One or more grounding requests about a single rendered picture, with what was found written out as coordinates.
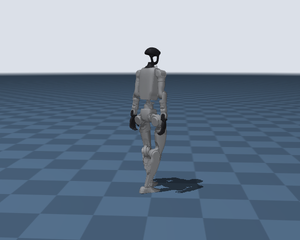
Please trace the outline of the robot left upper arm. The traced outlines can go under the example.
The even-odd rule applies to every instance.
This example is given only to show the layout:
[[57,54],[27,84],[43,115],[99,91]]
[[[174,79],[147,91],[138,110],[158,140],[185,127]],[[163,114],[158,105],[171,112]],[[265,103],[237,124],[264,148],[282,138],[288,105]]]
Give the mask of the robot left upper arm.
[[135,74],[136,75],[136,81],[135,81],[135,89],[134,89],[134,96],[139,97],[139,98],[140,98],[140,94],[139,94],[139,76],[140,76],[140,70],[137,70],[137,72]]

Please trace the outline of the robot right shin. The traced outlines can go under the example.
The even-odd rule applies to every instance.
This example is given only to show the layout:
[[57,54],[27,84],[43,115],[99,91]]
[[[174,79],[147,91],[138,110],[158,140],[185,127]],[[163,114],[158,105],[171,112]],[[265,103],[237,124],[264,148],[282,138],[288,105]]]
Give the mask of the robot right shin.
[[146,168],[146,179],[145,179],[145,188],[150,188],[150,185],[153,181],[153,178],[158,170],[160,161],[161,161],[160,153],[158,151],[154,151],[151,155],[151,159],[147,161],[147,168]]

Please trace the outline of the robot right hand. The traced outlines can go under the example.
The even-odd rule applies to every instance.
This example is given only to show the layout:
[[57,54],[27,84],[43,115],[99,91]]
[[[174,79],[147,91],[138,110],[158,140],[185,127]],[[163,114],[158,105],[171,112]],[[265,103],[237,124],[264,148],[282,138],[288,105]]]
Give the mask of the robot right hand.
[[161,136],[162,134],[165,133],[165,129],[166,129],[166,125],[167,125],[166,124],[167,118],[165,119],[165,114],[161,114],[161,119],[160,120],[162,121],[161,130],[157,134]]

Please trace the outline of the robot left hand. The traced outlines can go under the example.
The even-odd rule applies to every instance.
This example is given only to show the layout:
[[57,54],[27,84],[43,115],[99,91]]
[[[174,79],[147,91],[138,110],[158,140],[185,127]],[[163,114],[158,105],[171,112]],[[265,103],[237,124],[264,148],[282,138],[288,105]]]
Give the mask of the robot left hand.
[[[134,111],[133,110],[131,110],[131,113],[130,113],[130,116],[131,116],[131,118],[130,118],[130,123],[129,123],[129,127],[131,128],[131,129],[133,129],[133,130],[138,130],[137,128],[136,128],[136,122],[135,122],[135,117],[137,116],[137,114],[136,115],[134,115]],[[137,124],[137,126],[139,127],[139,125]]]

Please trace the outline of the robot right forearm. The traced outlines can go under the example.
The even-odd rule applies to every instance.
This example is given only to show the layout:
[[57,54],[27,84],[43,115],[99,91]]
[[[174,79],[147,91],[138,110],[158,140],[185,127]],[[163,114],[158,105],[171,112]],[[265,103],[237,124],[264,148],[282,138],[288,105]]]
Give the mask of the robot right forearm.
[[162,114],[164,114],[165,119],[167,119],[168,114],[167,114],[167,92],[166,91],[162,93],[162,99],[159,100],[159,104],[160,104],[160,117]]

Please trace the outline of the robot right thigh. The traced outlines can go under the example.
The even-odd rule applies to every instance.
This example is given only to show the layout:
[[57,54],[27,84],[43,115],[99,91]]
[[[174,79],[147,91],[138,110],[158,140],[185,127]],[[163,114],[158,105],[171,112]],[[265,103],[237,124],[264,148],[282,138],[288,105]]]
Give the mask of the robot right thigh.
[[151,115],[151,123],[156,128],[154,130],[155,148],[151,149],[148,153],[150,159],[152,158],[152,153],[154,151],[158,151],[161,156],[163,149],[165,147],[166,137],[167,137],[167,125],[164,134],[162,135],[157,134],[161,131],[161,125],[162,125],[161,116],[159,114],[154,113]]

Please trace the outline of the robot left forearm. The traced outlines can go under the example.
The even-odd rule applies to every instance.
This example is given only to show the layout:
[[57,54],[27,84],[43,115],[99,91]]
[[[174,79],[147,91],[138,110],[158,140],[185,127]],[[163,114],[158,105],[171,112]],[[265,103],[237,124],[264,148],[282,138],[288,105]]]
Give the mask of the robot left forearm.
[[[138,109],[139,109],[140,98],[137,97],[137,96],[134,96],[134,93],[133,93],[132,100],[133,100],[133,103],[132,103],[132,109],[131,110],[133,110],[133,115],[136,115],[138,113]],[[131,111],[130,111],[130,113],[131,113]]]

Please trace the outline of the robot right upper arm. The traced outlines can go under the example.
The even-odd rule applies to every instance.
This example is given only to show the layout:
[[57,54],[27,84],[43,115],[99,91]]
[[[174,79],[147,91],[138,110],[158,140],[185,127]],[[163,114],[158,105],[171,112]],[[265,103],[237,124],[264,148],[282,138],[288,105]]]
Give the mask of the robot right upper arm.
[[159,99],[162,99],[162,95],[163,95],[163,92],[164,89],[165,89],[165,81],[166,81],[166,72],[164,70],[160,70],[160,69],[156,69],[155,70],[155,76],[157,77],[157,87],[158,87],[158,94],[157,94],[157,97]]

